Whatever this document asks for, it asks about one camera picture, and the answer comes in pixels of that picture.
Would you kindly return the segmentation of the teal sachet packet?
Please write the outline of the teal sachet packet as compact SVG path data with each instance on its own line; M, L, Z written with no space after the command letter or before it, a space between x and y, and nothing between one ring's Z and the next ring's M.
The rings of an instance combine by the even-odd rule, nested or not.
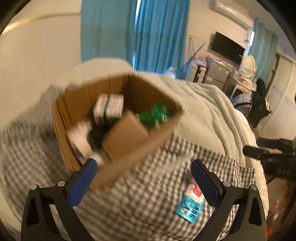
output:
M175 213L190 223L196 223L205 204L205 197L196 183L190 183L182 195Z

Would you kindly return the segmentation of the green snack packet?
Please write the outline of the green snack packet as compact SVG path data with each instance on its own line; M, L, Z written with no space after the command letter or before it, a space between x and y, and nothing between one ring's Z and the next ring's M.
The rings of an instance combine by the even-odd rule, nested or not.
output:
M137 114L137 118L147 129L153 129L162 123L167 123L174 113L166 108L165 105L155 103L154 106Z

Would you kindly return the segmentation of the small brown cardboard box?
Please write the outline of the small brown cardboard box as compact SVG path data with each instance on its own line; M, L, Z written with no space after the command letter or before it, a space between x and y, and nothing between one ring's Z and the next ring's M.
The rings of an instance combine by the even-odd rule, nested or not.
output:
M132 153L149 140L147 129L135 114L127 110L102 141L102 146L113 162Z

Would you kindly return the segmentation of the white green medicine box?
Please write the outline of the white green medicine box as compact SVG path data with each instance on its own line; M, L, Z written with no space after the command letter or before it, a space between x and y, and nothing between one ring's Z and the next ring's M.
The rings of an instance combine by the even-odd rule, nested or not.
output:
M100 94L93 108L96 122L122 117L124 96L122 94Z

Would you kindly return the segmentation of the white louvered wardrobe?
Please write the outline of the white louvered wardrobe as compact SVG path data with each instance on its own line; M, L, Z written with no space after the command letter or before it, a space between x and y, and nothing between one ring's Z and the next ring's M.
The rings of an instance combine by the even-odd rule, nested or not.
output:
M266 94L271 114L257 127L263 138L295 138L295 60L276 54L276 69Z

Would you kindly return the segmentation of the white dressing table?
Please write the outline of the white dressing table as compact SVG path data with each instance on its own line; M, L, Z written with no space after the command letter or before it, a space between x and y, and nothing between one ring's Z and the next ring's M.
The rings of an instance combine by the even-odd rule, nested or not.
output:
M232 100L241 93L254 91L255 89L256 87L253 84L249 84L245 80L236 79L235 77L228 75L222 91L230 100Z

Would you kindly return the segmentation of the pale green knitted blanket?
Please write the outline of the pale green knitted blanket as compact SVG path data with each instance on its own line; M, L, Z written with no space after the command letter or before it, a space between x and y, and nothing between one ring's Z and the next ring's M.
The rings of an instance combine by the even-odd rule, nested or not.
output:
M259 189L264 211L269 200L262 165L245 157L242 148L255 146L255 135L244 115L237 111L228 97L214 85L195 84L189 81L133 70L120 59L93 59L80 63L56 77L60 87L74 87L104 77L135 74L155 85L183 107L184 114L175 127L175 134L216 153L225 154L239 165L255 169L255 185Z

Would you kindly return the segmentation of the oval white mirror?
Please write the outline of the oval white mirror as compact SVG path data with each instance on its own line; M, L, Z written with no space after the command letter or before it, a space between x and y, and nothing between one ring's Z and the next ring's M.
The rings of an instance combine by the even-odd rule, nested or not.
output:
M256 73L257 66L252 55L244 58L240 65L240 74L244 79L252 79Z

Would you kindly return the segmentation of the grey cabinet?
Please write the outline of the grey cabinet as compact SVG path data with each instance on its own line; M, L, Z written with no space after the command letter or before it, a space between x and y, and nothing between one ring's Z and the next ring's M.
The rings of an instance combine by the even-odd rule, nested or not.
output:
M204 84L210 84L223 89L228 77L228 68L212 59L207 60L207 70L203 78Z

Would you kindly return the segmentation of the teal side curtain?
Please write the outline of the teal side curtain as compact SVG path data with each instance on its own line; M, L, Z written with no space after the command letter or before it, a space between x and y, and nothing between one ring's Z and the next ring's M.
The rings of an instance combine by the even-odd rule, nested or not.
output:
M252 55L256 62L255 78L261 78L267 85L276 56L278 36L259 18L255 18L253 32L254 39L249 55Z

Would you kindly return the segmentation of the grey white checkered cloth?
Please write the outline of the grey white checkered cloth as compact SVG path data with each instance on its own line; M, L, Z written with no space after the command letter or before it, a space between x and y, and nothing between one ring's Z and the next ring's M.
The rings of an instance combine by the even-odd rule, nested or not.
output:
M16 236L30 186L53 186L69 177L51 114L59 92L57 87L48 88L32 108L1 131L1 218ZM175 212L189 184L187 173L194 159L236 187L254 183L254 169L172 136L112 187L87 191L75 212L95 240L192 240L214 210L205 204L196 223Z

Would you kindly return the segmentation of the white suitcase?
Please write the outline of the white suitcase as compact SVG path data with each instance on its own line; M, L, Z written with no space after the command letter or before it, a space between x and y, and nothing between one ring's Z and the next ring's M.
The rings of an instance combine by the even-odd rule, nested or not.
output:
M206 70L206 67L198 65L196 62L191 61L189 63L185 80L193 83L202 83Z

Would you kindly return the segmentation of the clear water jug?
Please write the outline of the clear water jug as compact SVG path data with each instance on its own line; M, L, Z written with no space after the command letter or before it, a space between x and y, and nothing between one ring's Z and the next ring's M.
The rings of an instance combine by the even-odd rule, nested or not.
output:
M176 79L176 71L175 71L175 68L169 67L169 68L164 72L164 74L170 76L171 78Z

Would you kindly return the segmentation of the teal window curtain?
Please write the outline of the teal window curtain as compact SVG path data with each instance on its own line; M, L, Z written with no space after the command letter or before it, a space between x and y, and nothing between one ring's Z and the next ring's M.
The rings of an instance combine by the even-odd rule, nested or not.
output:
M81 60L120 58L162 74L184 64L190 1L82 1Z

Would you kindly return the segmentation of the black wall television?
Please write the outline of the black wall television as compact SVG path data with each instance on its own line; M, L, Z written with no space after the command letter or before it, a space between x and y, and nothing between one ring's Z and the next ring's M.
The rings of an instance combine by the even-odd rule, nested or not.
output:
M212 41L211 50L224 56L235 64L240 65L245 48L225 35L216 32Z

